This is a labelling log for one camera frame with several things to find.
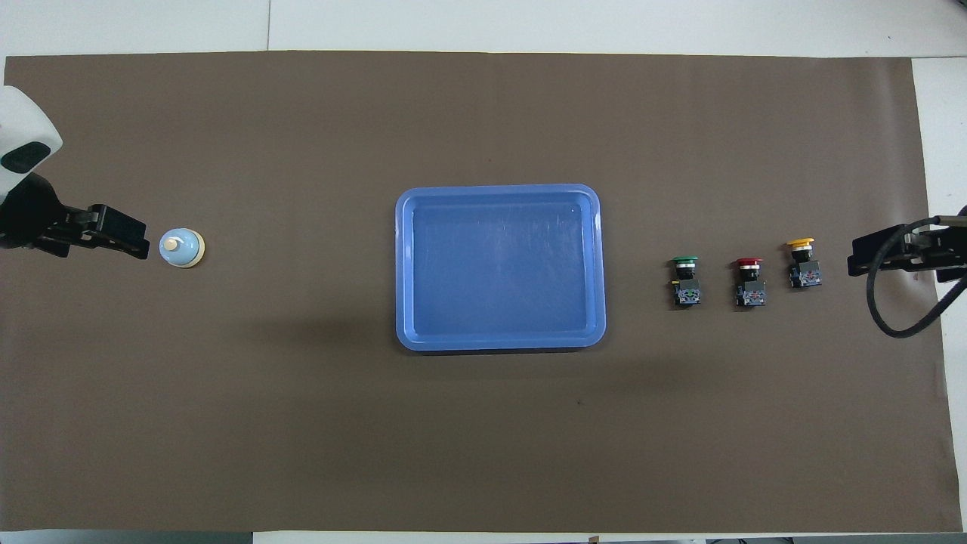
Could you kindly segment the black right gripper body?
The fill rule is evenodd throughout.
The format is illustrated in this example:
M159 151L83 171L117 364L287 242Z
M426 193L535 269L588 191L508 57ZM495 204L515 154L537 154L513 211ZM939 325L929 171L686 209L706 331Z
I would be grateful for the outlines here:
M955 224L944 224L946 230L941 230L941 241L944 248L952 254L952 261L956 266L945 268L937 272L937 283L960 281L966 273L966 206L957 214Z

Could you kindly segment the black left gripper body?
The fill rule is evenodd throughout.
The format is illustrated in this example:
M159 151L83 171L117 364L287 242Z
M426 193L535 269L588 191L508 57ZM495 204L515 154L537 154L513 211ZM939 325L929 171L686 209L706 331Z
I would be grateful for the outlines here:
M1 206L1 248L66 251L58 241L44 241L45 231L68 217L51 183L30 173L10 190Z

